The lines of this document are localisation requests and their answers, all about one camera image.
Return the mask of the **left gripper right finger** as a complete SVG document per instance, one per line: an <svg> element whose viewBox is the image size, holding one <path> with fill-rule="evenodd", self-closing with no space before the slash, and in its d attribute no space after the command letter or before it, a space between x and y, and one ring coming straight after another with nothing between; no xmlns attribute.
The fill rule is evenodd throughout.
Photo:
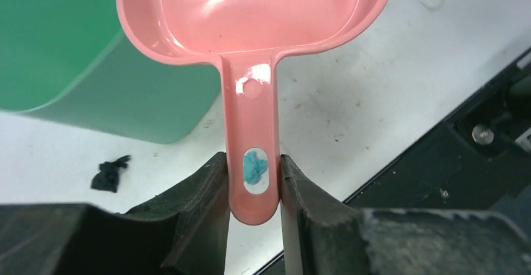
<svg viewBox="0 0 531 275"><path fill-rule="evenodd" d="M487 210L353 209L281 155L287 274L529 274L530 240Z"/></svg>

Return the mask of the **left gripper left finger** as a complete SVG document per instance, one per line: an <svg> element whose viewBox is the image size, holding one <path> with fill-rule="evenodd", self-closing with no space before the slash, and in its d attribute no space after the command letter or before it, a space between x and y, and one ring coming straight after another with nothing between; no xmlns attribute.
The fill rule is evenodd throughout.
<svg viewBox="0 0 531 275"><path fill-rule="evenodd" d="M227 158L124 214L90 204L1 206L2 274L223 274Z"/></svg>

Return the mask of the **pink plastic dustpan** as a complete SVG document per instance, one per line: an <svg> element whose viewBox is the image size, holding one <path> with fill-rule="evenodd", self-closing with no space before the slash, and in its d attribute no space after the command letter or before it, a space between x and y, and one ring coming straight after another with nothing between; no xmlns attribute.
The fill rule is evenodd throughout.
<svg viewBox="0 0 531 275"><path fill-rule="evenodd" d="M276 66L287 56L337 48L366 30L388 0L116 0L127 38L166 65L210 64L221 77L229 205L247 225L267 222L279 203ZM256 150L268 169L244 182Z"/></svg>

